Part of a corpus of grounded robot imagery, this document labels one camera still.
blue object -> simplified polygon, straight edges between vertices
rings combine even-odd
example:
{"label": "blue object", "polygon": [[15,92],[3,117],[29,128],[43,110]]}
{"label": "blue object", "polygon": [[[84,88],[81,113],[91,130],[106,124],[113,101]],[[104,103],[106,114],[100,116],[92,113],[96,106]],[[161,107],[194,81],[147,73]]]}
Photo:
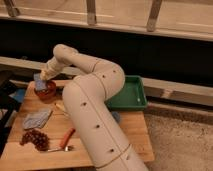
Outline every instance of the blue object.
{"label": "blue object", "polygon": [[113,118],[115,119],[115,121],[117,123],[119,123],[121,121],[121,117],[120,117],[120,114],[116,111],[111,111],[111,114],[113,116]]}
{"label": "blue object", "polygon": [[24,100],[25,93],[26,93],[25,89],[18,89],[13,98],[18,102],[22,103]]}
{"label": "blue object", "polygon": [[41,80],[40,73],[34,74],[33,77],[34,77],[34,81],[35,81],[35,90],[36,91],[42,91],[42,90],[47,89],[46,81]]}

brown bowl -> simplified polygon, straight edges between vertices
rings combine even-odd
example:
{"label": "brown bowl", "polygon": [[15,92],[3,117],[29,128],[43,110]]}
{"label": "brown bowl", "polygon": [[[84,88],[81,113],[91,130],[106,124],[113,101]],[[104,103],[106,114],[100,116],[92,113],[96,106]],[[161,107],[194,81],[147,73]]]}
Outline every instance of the brown bowl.
{"label": "brown bowl", "polygon": [[52,98],[56,93],[56,84],[52,80],[47,81],[47,89],[36,91],[34,89],[35,94],[41,99],[41,100],[47,100]]}

robot arm segment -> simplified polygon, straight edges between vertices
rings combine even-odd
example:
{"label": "robot arm segment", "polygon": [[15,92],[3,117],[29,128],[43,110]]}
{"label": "robot arm segment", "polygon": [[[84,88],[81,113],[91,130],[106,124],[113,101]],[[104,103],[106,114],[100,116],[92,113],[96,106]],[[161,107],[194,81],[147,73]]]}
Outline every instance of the robot arm segment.
{"label": "robot arm segment", "polygon": [[104,104],[123,87],[122,68],[113,62],[80,54],[68,46],[57,45],[41,78],[50,79],[71,64],[88,74],[75,77],[65,86],[63,101],[96,169],[147,171]]}

metal spoon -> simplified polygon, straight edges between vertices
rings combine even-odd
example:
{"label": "metal spoon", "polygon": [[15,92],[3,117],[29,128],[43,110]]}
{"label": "metal spoon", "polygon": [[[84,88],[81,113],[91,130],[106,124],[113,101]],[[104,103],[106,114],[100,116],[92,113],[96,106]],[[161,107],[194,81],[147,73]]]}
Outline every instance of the metal spoon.
{"label": "metal spoon", "polygon": [[49,149],[47,151],[42,151],[42,152],[56,152],[56,151],[65,151],[65,152],[68,152],[68,151],[71,151],[73,150],[74,147],[72,145],[69,145],[69,146],[66,146],[65,148],[53,148],[53,149]]}

gray cloth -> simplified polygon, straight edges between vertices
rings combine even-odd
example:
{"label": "gray cloth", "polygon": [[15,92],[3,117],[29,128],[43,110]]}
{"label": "gray cloth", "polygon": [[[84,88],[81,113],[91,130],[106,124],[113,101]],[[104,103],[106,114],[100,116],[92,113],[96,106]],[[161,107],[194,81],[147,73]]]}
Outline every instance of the gray cloth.
{"label": "gray cloth", "polygon": [[29,113],[23,121],[23,128],[42,128],[48,121],[52,110],[49,108],[42,108],[36,112]]}

